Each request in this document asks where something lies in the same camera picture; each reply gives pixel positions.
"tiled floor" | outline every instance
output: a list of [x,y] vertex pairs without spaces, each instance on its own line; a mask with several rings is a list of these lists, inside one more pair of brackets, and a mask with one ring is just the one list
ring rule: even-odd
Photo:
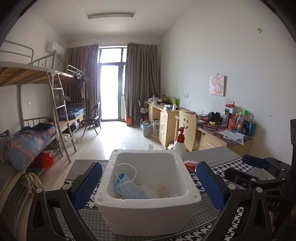
[[[126,126],[125,122],[119,121],[102,122],[101,126],[102,130],[98,135],[93,127],[90,130],[87,128],[84,136],[82,136],[84,128],[75,132],[77,152],[74,152],[72,144],[69,143],[67,146],[72,162],[69,163],[66,155],[60,157],[58,154],[55,157],[54,165],[40,176],[45,190],[60,189],[76,159],[109,159],[115,149],[147,150],[149,144],[153,144],[154,150],[164,149],[157,137],[143,137],[143,132],[138,126]],[[16,234],[19,241],[26,240],[27,219],[32,198],[33,194],[29,196],[19,220]]]

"mask ear loop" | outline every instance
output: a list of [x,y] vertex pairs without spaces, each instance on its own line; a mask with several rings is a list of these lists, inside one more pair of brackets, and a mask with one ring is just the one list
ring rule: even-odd
[[128,164],[128,163],[121,163],[121,164],[118,164],[116,167],[114,167],[114,169],[115,169],[115,175],[117,176],[117,177],[119,177],[119,175],[121,174],[118,174],[117,173],[117,167],[119,167],[120,165],[128,165],[129,167],[132,167],[134,170],[135,170],[135,176],[133,177],[133,179],[132,180],[130,180],[130,181],[126,181],[126,182],[124,182],[124,183],[128,183],[128,182],[133,182],[135,179],[136,179],[136,176],[137,176],[137,169],[134,167],[134,166],[132,166],[131,164]]

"glass door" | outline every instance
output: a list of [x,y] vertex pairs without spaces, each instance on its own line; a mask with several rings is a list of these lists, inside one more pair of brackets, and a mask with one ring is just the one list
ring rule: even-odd
[[102,48],[99,51],[99,78],[102,121],[119,121],[124,95],[126,47]]

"curtain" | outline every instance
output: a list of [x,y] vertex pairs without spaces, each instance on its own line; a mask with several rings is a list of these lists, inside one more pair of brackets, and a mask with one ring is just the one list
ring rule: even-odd
[[[100,84],[98,78],[98,53],[99,45],[88,45],[78,48],[68,49],[66,54],[66,65],[72,65],[82,71],[85,70],[87,80],[84,82],[85,88],[85,104],[86,115],[90,116],[91,111],[95,104],[100,102]],[[81,88],[74,85],[74,82],[68,82],[63,84],[65,95],[70,97],[70,103],[82,103]]]
[[124,100],[126,116],[132,117],[134,105],[155,95],[160,97],[160,77],[156,45],[128,44]]

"bed ladder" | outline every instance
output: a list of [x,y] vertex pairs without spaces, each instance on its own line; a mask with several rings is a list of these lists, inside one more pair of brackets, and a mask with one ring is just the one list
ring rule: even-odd
[[[51,101],[52,101],[52,107],[53,107],[53,113],[54,113],[54,115],[53,115],[54,116],[54,123],[55,123],[55,125],[56,125],[56,127],[58,128],[58,131],[59,131],[59,140],[58,140],[59,146],[60,146],[60,143],[62,143],[63,148],[65,150],[65,153],[67,155],[67,158],[68,158],[69,162],[71,162],[71,158],[70,158],[70,156],[68,154],[68,150],[67,150],[67,147],[66,146],[67,146],[67,144],[70,141],[72,141],[72,144],[73,144],[73,147],[74,147],[75,152],[77,151],[77,149],[76,149],[76,146],[75,146],[75,141],[74,141],[74,138],[73,138],[73,135],[72,135],[72,131],[71,131],[71,128],[70,128],[70,124],[69,124],[69,119],[68,119],[68,114],[67,114],[67,108],[66,108],[66,102],[65,102],[64,99],[60,99],[60,104],[61,105],[60,106],[57,106],[56,105],[56,99],[54,97],[54,90],[58,90],[60,96],[63,96],[63,97],[65,96],[64,95],[63,86],[62,86],[61,79],[60,79],[58,73],[57,73],[57,76],[58,76],[58,78],[57,78],[57,80],[58,80],[57,81],[58,88],[54,88],[54,85],[53,85],[53,83],[54,83],[54,75],[52,74],[52,83],[50,81],[50,77],[49,77],[48,73],[47,73],[47,76],[48,76],[48,78],[47,78],[48,85],[49,85],[49,87],[51,89]],[[66,123],[67,123],[67,126],[68,126],[68,132],[70,134],[70,139],[67,142],[65,142],[64,139],[63,139],[61,127],[60,127],[60,124],[59,124],[59,117],[58,117],[58,114],[57,114],[57,109],[59,109],[59,108],[64,108],[64,113],[66,115]]]

